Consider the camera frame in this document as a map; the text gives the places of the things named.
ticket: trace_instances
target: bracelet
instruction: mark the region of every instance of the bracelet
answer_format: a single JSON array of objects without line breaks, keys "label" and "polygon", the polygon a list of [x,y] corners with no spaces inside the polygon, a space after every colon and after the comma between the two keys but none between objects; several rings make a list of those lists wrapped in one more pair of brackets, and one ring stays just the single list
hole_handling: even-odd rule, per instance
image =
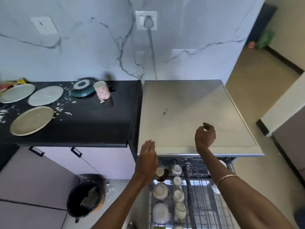
[{"label": "bracelet", "polygon": [[220,180],[217,182],[217,184],[216,184],[217,188],[218,188],[218,186],[219,186],[219,183],[220,183],[223,179],[226,179],[226,178],[228,178],[228,177],[238,177],[238,176],[235,175],[235,174],[228,174],[228,175],[226,175],[226,176],[223,176],[223,177],[220,178]]}]

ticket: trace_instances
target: cabinet handle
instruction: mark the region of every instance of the cabinet handle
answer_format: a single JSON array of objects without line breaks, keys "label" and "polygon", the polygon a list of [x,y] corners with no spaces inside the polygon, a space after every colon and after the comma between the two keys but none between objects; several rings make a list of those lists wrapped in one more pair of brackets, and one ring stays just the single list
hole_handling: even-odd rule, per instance
[{"label": "cabinet handle", "polygon": [[79,158],[82,156],[82,153],[80,151],[75,151],[75,147],[71,148],[72,153],[74,153],[76,156],[78,156]]},{"label": "cabinet handle", "polygon": [[37,154],[38,156],[42,157],[44,155],[44,152],[40,152],[39,150],[33,150],[33,146],[29,147],[29,151],[33,152],[34,154]]}]

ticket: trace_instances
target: electrical outlet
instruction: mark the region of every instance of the electrical outlet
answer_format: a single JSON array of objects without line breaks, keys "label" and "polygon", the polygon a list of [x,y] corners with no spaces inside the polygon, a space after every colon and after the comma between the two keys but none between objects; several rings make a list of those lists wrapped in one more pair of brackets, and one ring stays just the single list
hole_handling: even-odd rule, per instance
[{"label": "electrical outlet", "polygon": [[40,34],[58,34],[50,17],[31,17],[31,21]]},{"label": "electrical outlet", "polygon": [[152,21],[153,21],[153,28],[151,30],[157,30],[157,16],[158,13],[157,11],[135,11],[135,19],[136,19],[136,24],[137,24],[137,30],[147,30],[144,27],[144,21],[146,19],[146,16],[151,16]]}]

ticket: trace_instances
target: black countertop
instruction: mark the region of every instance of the black countertop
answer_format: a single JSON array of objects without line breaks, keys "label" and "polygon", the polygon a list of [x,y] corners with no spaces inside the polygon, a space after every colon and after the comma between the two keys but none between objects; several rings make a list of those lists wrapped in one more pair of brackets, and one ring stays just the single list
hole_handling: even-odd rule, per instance
[{"label": "black countertop", "polygon": [[107,85],[115,88],[115,91],[111,93],[111,97],[105,103],[100,103],[95,92],[84,98],[70,96],[69,90],[74,84],[71,81],[35,82],[33,84],[36,86],[36,91],[53,85],[60,85],[64,88],[62,97],[47,105],[55,111],[55,118],[34,134],[14,136],[10,133],[11,123],[18,115],[33,107],[28,104],[28,98],[5,104],[0,107],[0,110],[8,110],[0,123],[0,144],[126,147],[128,143],[132,142],[136,147],[142,103],[140,81],[107,82]]}]

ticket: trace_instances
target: dishwasher rack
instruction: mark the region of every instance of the dishwasher rack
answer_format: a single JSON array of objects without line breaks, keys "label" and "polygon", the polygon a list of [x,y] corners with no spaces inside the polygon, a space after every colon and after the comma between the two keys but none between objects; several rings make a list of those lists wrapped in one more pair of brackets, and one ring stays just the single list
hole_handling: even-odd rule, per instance
[{"label": "dishwasher rack", "polygon": [[[184,204],[187,209],[186,219],[183,223],[178,223],[174,220],[174,207],[175,202],[173,200],[173,192],[176,187],[172,185],[174,176],[170,175],[164,183],[169,189],[169,194],[164,201],[159,201],[153,196],[153,187],[158,183],[157,180],[153,181],[153,185],[149,190],[149,218],[148,218],[148,229],[153,229],[154,227],[163,227],[174,229],[177,226],[181,226],[185,229],[192,228],[195,229],[237,229],[234,227],[234,217],[230,212],[227,204],[220,194],[213,191],[211,183],[213,182],[211,176],[208,174],[207,167],[201,158],[175,158],[175,157],[159,157],[159,164],[166,166],[171,174],[171,167],[175,164],[180,165],[183,171],[186,171],[186,166],[189,167],[188,175],[184,172],[181,174],[183,180],[181,189],[185,194]],[[228,169],[234,171],[231,158],[221,158]],[[193,205],[193,216],[189,214],[188,206],[188,189],[187,182],[190,183],[191,189],[191,202]],[[170,221],[166,224],[157,224],[154,222],[152,211],[155,204],[159,202],[165,202],[168,205],[170,212]]]}]

